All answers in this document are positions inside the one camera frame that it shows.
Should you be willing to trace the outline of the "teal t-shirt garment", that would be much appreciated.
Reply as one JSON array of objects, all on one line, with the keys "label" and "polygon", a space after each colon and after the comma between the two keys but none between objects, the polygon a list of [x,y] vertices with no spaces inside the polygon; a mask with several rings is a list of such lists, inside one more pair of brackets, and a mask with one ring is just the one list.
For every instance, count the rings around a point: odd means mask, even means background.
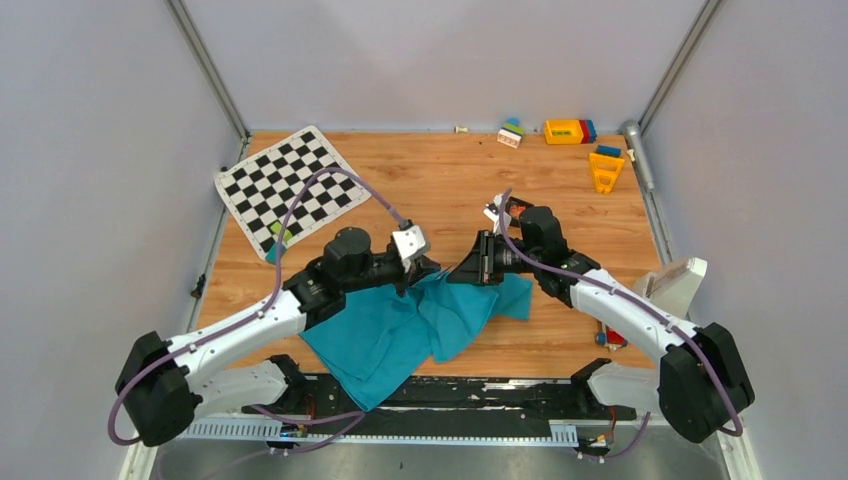
[{"label": "teal t-shirt garment", "polygon": [[508,274],[496,286],[453,284],[437,273],[399,296],[391,285],[350,293],[338,314],[301,337],[363,411],[392,395],[427,359],[466,350],[488,321],[526,321],[533,284]]}]

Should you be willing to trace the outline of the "black hinged display case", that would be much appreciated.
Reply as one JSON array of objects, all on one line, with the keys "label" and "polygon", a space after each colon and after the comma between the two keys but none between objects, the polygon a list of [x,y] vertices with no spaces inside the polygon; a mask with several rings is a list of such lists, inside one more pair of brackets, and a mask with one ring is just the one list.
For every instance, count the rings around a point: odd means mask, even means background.
[{"label": "black hinged display case", "polygon": [[519,226],[521,214],[532,207],[534,207],[533,203],[510,196],[505,207],[505,212],[510,218],[510,225],[513,227]]}]

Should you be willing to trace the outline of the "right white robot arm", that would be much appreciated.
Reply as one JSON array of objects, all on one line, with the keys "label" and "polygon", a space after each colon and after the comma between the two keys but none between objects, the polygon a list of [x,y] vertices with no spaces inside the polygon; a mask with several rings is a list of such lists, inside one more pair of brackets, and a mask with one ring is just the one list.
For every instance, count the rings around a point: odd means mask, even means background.
[{"label": "right white robot arm", "polygon": [[585,368],[585,380],[570,392],[577,413],[592,418],[609,406],[658,412],[693,443],[716,432],[742,434],[740,414],[755,393],[726,328],[698,326],[639,297],[569,247],[547,206],[529,206],[517,217],[503,207],[494,215],[499,229],[478,232],[448,282],[496,286],[509,274],[530,274],[546,295],[612,327],[654,364],[635,368],[600,359]]}]

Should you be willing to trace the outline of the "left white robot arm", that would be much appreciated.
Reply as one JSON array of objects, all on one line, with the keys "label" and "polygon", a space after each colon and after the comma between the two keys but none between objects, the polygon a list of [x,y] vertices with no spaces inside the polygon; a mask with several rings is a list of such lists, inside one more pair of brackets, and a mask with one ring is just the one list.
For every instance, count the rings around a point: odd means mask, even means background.
[{"label": "left white robot arm", "polygon": [[256,304],[208,327],[135,340],[115,385],[108,434],[118,445],[159,446],[194,420],[243,406],[273,404],[298,411],[306,386],[272,360],[235,369],[233,363],[274,341],[297,336],[342,312],[351,292],[391,285],[398,295],[440,266],[417,225],[391,234],[385,251],[368,233],[344,228],[310,261]]}]

